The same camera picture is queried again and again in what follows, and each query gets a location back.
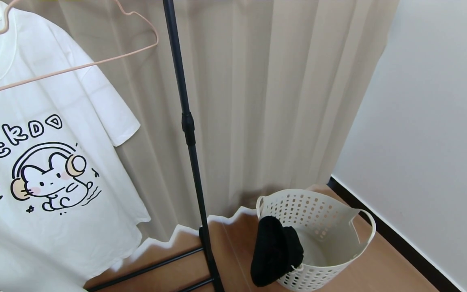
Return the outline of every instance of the curtain fold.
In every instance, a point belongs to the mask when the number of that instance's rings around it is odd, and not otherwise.
[[[278,189],[327,183],[384,50],[398,0],[176,0],[176,18],[208,214]],[[168,240],[199,211],[180,124],[163,4],[122,0],[157,27],[159,46],[100,66],[141,128],[117,149]],[[110,0],[22,0],[94,59],[154,42]]]

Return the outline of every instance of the printed letter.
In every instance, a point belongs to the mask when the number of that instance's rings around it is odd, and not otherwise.
[[[10,154],[11,150],[8,147],[5,147],[3,142],[0,142],[0,158],[7,157]]]
[[[61,118],[56,115],[52,114],[50,115],[45,121],[44,121],[48,126],[53,127],[55,129],[60,129],[62,128],[62,121]]]
[[[28,139],[28,135],[23,134],[23,129],[19,126],[13,126],[10,128],[9,125],[3,124],[1,127],[3,129],[3,133],[7,136],[8,141],[14,146],[18,146],[19,141]]]
[[[44,126],[38,120],[31,120],[28,122],[28,131],[30,131],[30,136],[36,138],[44,133]]]

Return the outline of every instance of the headphone ear cup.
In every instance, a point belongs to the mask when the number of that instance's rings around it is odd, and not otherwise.
[[[22,178],[16,178],[12,181],[10,191],[12,196],[19,201],[26,201],[30,198],[30,194],[28,194]]]
[[[78,177],[86,169],[86,159],[78,155],[71,155],[66,161],[66,171],[72,177]]]

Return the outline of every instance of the floor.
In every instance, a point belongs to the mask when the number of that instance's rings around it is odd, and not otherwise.
[[[316,186],[314,191],[341,199],[326,185]],[[226,292],[287,292],[278,283],[263,288],[253,285],[250,264],[257,234],[257,216],[241,214],[231,224],[213,221],[209,223],[212,249]],[[369,224],[361,217],[354,220],[360,238],[371,232]],[[138,268],[148,266],[172,255],[199,247],[199,238],[180,232],[174,245],[165,249],[150,246],[141,257],[128,262],[117,272],[106,271],[87,282],[92,287]],[[100,290],[100,292],[172,292],[208,277],[204,254],[195,253],[133,279]],[[212,285],[195,291],[212,292]],[[358,259],[321,288],[322,292],[436,292],[430,284],[401,254],[381,235],[374,240]]]

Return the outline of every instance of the headphones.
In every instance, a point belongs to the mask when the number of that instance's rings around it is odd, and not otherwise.
[[[78,177],[84,173],[86,168],[86,159],[79,155],[74,155],[75,149],[68,144],[61,142],[46,142],[37,144],[32,148],[26,150],[15,162],[12,168],[12,183],[10,190],[12,196],[19,201],[26,201],[30,198],[30,193],[26,190],[25,181],[21,177],[21,170],[24,168],[26,161],[35,153],[46,150],[54,149],[57,153],[67,157],[66,172],[71,177]]]

